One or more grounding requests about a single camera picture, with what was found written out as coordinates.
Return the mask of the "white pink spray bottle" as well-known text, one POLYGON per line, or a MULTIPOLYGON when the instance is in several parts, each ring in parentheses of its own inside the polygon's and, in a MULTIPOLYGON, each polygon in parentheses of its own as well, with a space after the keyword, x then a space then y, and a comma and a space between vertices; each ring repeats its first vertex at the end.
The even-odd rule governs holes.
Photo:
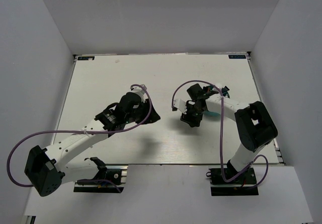
POLYGON ((215 84, 216 88, 222 90, 224 88, 224 86, 221 83, 216 83, 215 84))

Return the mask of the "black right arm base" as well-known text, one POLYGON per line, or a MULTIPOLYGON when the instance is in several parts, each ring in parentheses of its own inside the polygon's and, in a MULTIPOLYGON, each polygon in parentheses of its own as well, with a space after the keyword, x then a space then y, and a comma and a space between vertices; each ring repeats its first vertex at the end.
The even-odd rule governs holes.
POLYGON ((258 196, 255 171, 249 168, 244 174, 227 183, 221 176, 220 168, 212 168, 206 173, 210 181, 211 196, 258 196))

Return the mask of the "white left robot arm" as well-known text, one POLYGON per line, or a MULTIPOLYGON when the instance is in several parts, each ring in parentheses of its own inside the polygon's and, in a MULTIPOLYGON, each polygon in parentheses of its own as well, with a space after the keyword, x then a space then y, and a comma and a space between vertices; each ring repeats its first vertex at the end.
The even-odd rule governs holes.
POLYGON ((126 93, 118 103, 112 103, 88 123, 79 134, 41 148, 33 147, 28 155, 25 174, 42 197, 52 194, 61 184, 76 182, 106 188, 121 193, 121 169, 108 169, 97 157, 86 157, 80 164, 71 160, 121 131, 129 123, 151 124, 160 120, 150 99, 141 93, 126 93))

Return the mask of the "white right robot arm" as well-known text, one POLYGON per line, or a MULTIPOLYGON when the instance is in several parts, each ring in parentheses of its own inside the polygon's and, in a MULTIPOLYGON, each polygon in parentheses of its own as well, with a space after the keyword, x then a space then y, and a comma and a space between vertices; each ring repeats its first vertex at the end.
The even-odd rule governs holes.
POLYGON ((172 110, 181 112, 180 120, 190 127, 198 127, 206 112, 220 114, 219 155, 221 175, 224 182, 239 183, 245 178, 245 171, 259 158, 259 152, 278 135, 278 130, 264 103, 244 103, 231 99, 229 89, 219 88, 200 80, 192 81, 187 89, 188 101, 172 98, 172 110), (223 163, 223 121, 229 118, 236 123, 240 145, 227 162, 223 163))

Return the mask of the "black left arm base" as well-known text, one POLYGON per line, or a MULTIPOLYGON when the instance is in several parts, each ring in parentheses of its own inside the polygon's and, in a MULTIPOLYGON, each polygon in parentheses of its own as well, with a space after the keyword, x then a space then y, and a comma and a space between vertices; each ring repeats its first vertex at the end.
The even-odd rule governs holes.
POLYGON ((77 180, 73 189, 75 193, 122 193, 126 183, 127 166, 110 166, 97 157, 86 158, 85 161, 94 164, 95 175, 77 180))

